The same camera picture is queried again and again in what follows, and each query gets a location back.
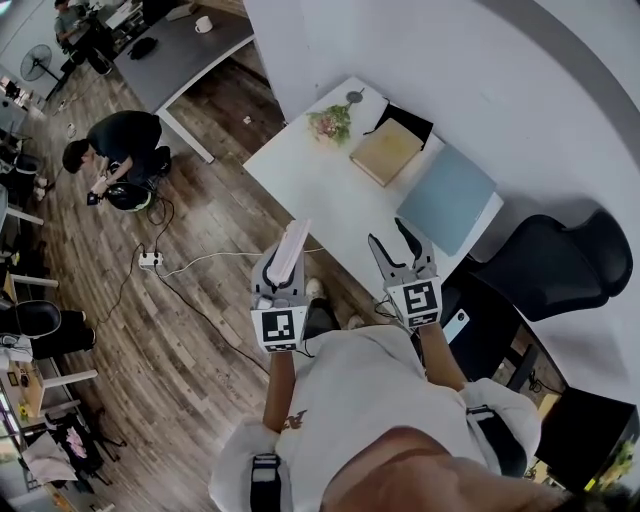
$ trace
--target mug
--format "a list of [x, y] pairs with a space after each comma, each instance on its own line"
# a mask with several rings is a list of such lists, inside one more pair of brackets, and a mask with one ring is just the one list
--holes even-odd
[[213, 24], [209, 19], [209, 16], [203, 16], [196, 21], [196, 32], [199, 34], [204, 34], [205, 32], [209, 32], [213, 28]]

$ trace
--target gray desk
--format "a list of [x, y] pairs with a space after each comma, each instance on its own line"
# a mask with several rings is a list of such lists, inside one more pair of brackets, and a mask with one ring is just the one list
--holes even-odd
[[[213, 30], [198, 34], [196, 20], [205, 15], [211, 19]], [[139, 61], [131, 60], [125, 50], [115, 65], [147, 111], [157, 114], [205, 161], [212, 162], [213, 155], [167, 109], [200, 78], [253, 40], [251, 23], [202, 6], [191, 16], [176, 21], [163, 18], [140, 37], [157, 39], [158, 45]]]

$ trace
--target black chair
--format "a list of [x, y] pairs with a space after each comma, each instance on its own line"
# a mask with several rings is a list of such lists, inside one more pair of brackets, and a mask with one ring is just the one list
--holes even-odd
[[446, 327], [461, 311], [468, 323], [450, 340], [470, 380], [491, 377], [506, 357], [514, 366], [507, 387], [519, 390], [539, 353], [511, 348], [522, 324], [578, 309], [597, 308], [624, 290], [633, 269], [624, 232], [605, 210], [567, 228], [546, 215], [522, 222], [488, 262], [467, 258], [442, 289]]
[[60, 310], [46, 300], [30, 300], [0, 310], [0, 334], [40, 338], [53, 333], [61, 323]]
[[451, 352], [462, 373], [475, 381], [491, 378], [507, 358], [515, 371], [507, 387], [519, 391], [533, 370], [540, 350], [529, 345], [523, 355], [511, 348], [522, 318], [516, 309], [498, 292], [465, 272], [455, 271], [442, 289], [443, 311], [440, 323], [445, 327], [452, 320], [467, 324], [450, 341]]
[[536, 322], [603, 306], [624, 290], [632, 270], [624, 232], [601, 209], [574, 228], [546, 215], [529, 217], [471, 274]]

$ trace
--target book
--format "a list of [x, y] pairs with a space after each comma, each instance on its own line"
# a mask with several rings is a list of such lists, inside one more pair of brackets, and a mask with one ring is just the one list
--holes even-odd
[[433, 123], [389, 103], [384, 109], [382, 117], [379, 119], [374, 130], [380, 128], [382, 123], [387, 119], [395, 119], [415, 136], [420, 137], [420, 140], [422, 140], [422, 147], [420, 150], [424, 149], [424, 145], [427, 143], [427, 139], [433, 129]]
[[351, 160], [383, 187], [422, 148], [422, 140], [395, 119], [387, 119], [351, 153]]

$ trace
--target white t-shirt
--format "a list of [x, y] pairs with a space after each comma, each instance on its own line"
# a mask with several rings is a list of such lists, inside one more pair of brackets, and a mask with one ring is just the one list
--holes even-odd
[[458, 393], [430, 384], [407, 334], [398, 327], [332, 331], [308, 342], [315, 359], [298, 368], [280, 435], [243, 422], [224, 447], [209, 492], [223, 511], [249, 512], [253, 457], [282, 460], [282, 509], [315, 512], [333, 477], [385, 432], [412, 427], [452, 456], [499, 471], [467, 422], [467, 408], [487, 405], [503, 418], [530, 459], [540, 440], [533, 403], [489, 379]]

